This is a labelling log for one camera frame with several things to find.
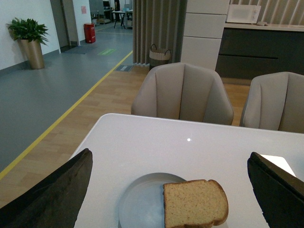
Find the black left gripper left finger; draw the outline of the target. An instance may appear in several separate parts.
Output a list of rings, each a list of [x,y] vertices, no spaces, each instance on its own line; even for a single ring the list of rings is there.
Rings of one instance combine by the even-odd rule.
[[[82,150],[0,209],[2,228],[72,228],[84,201],[93,155]]]

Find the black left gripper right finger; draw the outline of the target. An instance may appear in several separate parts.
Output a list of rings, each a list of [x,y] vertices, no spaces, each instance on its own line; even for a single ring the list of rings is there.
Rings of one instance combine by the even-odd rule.
[[[252,152],[247,172],[253,192],[271,228],[304,226],[304,182]]]

